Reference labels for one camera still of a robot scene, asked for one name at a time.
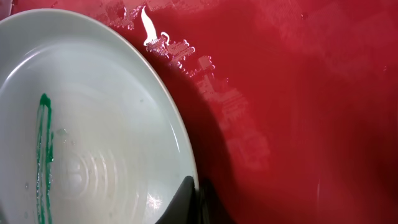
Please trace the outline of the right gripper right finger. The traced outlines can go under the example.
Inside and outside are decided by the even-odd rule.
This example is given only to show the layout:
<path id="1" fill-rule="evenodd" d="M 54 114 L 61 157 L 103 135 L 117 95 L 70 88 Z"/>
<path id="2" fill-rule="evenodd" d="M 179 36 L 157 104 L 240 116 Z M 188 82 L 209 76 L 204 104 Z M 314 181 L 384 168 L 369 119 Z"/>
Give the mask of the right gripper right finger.
<path id="1" fill-rule="evenodd" d="M 200 185 L 200 223 L 201 224 L 235 224 L 226 211 L 210 180 L 205 179 Z"/>

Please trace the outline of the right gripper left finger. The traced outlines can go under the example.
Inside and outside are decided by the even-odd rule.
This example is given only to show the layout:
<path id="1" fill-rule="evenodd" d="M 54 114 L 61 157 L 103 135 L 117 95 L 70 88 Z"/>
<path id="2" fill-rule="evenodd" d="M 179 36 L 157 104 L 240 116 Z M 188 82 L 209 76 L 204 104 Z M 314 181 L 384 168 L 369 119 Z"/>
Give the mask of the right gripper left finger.
<path id="1" fill-rule="evenodd" d="M 197 224 L 197 194 L 194 179 L 186 176 L 164 214 L 155 224 Z"/>

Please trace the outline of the light blue plate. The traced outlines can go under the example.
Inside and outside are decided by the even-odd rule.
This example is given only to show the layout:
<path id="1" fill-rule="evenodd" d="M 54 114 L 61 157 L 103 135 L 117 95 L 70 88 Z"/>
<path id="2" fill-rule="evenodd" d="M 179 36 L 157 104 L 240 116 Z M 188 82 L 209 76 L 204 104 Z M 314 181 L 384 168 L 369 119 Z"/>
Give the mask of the light blue plate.
<path id="1" fill-rule="evenodd" d="M 34 9 L 1 21 L 1 222 L 156 223 L 192 147 L 166 87 L 102 23 Z"/>

